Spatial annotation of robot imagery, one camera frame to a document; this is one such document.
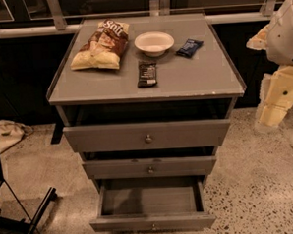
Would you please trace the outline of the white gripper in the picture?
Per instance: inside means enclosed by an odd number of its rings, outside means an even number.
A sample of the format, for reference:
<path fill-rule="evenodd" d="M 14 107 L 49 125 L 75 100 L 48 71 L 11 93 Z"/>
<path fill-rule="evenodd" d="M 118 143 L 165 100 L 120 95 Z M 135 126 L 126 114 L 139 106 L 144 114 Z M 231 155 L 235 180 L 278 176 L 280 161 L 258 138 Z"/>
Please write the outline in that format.
<path fill-rule="evenodd" d="M 287 110 L 293 106 L 293 66 L 279 66 L 273 74 L 264 74 L 255 128 L 261 133 L 278 129 Z"/>

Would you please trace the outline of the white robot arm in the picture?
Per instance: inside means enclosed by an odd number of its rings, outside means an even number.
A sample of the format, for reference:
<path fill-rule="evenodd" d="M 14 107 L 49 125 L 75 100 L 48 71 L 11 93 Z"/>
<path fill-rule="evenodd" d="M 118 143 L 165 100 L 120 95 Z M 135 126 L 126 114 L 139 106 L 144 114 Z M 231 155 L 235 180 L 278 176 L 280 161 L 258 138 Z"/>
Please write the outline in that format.
<path fill-rule="evenodd" d="M 270 22 L 251 37 L 246 46 L 265 50 L 266 57 L 278 66 L 261 80 L 256 124 L 261 130 L 277 128 L 293 106 L 293 0 L 284 3 Z"/>

